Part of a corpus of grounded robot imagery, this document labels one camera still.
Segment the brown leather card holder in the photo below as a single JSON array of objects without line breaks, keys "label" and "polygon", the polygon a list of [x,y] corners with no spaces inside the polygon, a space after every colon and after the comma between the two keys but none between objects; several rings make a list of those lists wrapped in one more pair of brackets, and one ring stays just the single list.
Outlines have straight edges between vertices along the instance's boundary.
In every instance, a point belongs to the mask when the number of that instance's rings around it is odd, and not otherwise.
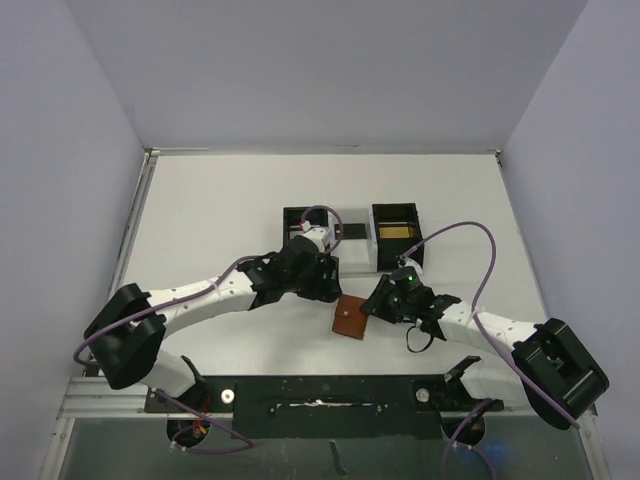
[{"label": "brown leather card holder", "polygon": [[336,305],[332,332],[355,340],[363,340],[369,315],[361,310],[365,299],[342,295]]}]

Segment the black white card sorting tray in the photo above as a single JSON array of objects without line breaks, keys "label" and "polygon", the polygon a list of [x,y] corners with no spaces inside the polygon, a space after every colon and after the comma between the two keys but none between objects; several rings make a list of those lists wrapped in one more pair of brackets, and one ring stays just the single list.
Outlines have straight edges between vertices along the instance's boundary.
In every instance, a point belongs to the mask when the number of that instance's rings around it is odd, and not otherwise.
[{"label": "black white card sorting tray", "polygon": [[[343,275],[364,275],[387,273],[399,266],[400,257],[422,239],[420,217],[414,203],[378,203],[361,206],[336,207],[332,212],[315,209],[307,215],[314,226],[326,226],[333,230],[336,238],[341,238],[334,255],[340,261]],[[364,223],[367,238],[345,240],[344,224]],[[405,240],[381,240],[378,229],[381,226],[407,225],[416,231],[416,237]]]}]

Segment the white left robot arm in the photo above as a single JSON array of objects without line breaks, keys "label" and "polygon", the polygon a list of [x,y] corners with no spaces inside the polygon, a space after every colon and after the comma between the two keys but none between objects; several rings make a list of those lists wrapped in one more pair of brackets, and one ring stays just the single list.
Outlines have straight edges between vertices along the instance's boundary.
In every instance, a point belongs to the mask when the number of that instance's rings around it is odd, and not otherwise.
[{"label": "white left robot arm", "polygon": [[193,362],[165,350],[164,341],[200,322],[277,303],[286,294],[337,301],[338,258],[297,236],[278,252],[241,257],[200,282],[153,291],[124,285],[87,327],[80,347],[90,350],[92,365],[112,389],[142,384],[190,411],[202,402],[205,382]]}]

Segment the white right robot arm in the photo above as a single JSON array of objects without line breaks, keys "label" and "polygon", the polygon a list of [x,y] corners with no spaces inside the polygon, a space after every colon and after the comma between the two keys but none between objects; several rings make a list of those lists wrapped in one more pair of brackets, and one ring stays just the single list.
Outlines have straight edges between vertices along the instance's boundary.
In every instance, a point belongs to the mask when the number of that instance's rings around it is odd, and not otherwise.
[{"label": "white right robot arm", "polygon": [[566,430],[608,390],[609,379],[562,320],[512,320],[481,311],[449,294],[436,294],[416,270],[383,275],[361,311],[392,324],[410,323],[442,341],[469,345],[501,358],[510,373],[470,367],[445,384],[448,402],[469,408],[478,399],[528,406]]}]

